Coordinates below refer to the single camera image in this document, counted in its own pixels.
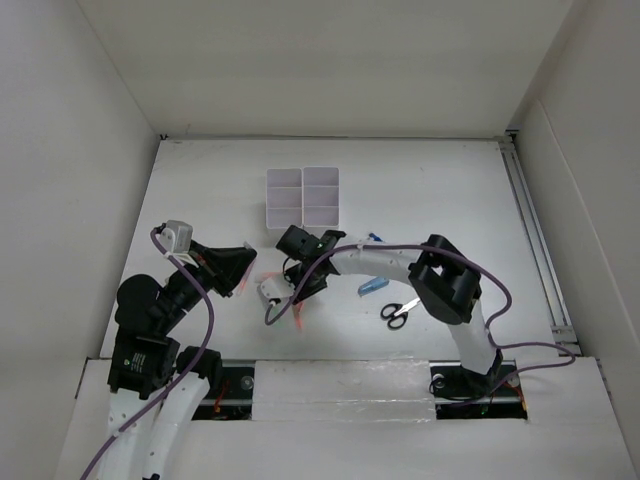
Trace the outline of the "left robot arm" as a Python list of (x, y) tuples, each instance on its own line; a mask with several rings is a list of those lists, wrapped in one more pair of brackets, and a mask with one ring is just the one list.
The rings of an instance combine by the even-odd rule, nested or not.
[(84, 479), (170, 478), (200, 402), (224, 387), (221, 355), (207, 347), (209, 295), (231, 296), (257, 253), (197, 242), (159, 250), (175, 267), (164, 283), (136, 274), (117, 291), (107, 438)]

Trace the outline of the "white right organizer container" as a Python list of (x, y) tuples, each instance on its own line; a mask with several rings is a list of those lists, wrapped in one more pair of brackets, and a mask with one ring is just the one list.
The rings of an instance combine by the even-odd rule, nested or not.
[(340, 171), (337, 167), (302, 169), (303, 225), (336, 229), (340, 222)]

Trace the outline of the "orange pen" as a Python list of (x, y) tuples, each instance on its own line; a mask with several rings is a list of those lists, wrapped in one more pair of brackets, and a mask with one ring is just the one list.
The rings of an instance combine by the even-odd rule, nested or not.
[(294, 305), (293, 308), (292, 308), (294, 322), (295, 322), (296, 328), (299, 331), (303, 330), (303, 321), (302, 321), (302, 310), (303, 310), (303, 307), (304, 307), (304, 304), (303, 303), (299, 303), (297, 305)]

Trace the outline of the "white left organizer container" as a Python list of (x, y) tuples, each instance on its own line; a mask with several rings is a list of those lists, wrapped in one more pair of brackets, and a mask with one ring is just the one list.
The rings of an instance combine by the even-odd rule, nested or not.
[(303, 191), (300, 168), (266, 171), (266, 227), (268, 230), (302, 226)]

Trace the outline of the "blue correction tape dispenser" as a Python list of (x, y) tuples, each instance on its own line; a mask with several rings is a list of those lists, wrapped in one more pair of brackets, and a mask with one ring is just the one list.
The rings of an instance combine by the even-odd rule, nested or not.
[(371, 293), (374, 293), (382, 288), (385, 288), (386, 286), (388, 286), (390, 283), (390, 281), (387, 278), (384, 277), (375, 277), (371, 280), (368, 280), (367, 282), (363, 283), (362, 285), (360, 285), (357, 289), (357, 294), (360, 297), (369, 295)]

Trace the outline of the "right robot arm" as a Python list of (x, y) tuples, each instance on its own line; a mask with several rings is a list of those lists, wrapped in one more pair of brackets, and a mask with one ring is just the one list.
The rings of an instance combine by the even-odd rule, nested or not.
[(276, 249), (296, 264), (283, 274), (293, 292), (286, 307), (328, 287), (331, 275), (384, 277), (413, 288), (427, 313), (445, 324), (457, 346), (469, 399), (487, 396), (499, 379), (500, 349), (490, 339), (481, 306), (481, 269), (445, 237), (418, 245), (356, 240), (328, 230), (318, 238), (290, 226)]

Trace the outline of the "aluminium rail strip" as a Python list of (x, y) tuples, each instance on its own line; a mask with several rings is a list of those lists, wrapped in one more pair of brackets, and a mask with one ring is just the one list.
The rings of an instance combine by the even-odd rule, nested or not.
[(519, 160), (516, 138), (517, 132), (508, 130), (496, 140), (546, 299), (552, 336), (557, 344), (567, 348), (575, 355), (581, 356), (579, 341), (565, 305), (558, 277)]

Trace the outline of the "pink pen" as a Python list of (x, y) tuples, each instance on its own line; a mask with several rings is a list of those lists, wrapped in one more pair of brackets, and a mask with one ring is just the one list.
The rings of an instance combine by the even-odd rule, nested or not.
[(247, 286), (249, 277), (250, 277), (250, 271), (247, 270), (244, 273), (243, 277), (241, 278), (240, 283), (238, 284), (238, 287), (236, 289), (236, 293), (237, 293), (238, 296), (240, 296), (244, 292), (244, 290), (245, 290), (245, 288)]

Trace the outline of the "black handled scissors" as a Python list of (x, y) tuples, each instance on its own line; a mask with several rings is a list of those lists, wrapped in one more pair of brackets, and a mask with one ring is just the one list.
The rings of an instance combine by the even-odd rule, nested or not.
[(388, 303), (380, 310), (380, 318), (386, 323), (389, 330), (399, 330), (406, 324), (409, 312), (420, 304), (421, 300), (419, 298), (414, 298), (404, 304)]

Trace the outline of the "white organizer container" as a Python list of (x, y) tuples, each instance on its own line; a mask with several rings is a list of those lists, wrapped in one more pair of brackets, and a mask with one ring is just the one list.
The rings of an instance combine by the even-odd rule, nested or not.
[(336, 229), (340, 222), (340, 171), (337, 167), (302, 169), (303, 225)]
[(266, 227), (268, 230), (302, 226), (303, 191), (300, 168), (266, 171)]

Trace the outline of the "orange yellow highlighter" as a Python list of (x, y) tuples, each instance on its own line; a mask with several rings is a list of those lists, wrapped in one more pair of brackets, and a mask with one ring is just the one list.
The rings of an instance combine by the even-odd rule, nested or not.
[(280, 272), (264, 272), (255, 277), (256, 283), (263, 283), (268, 280), (277, 280), (282, 276)]

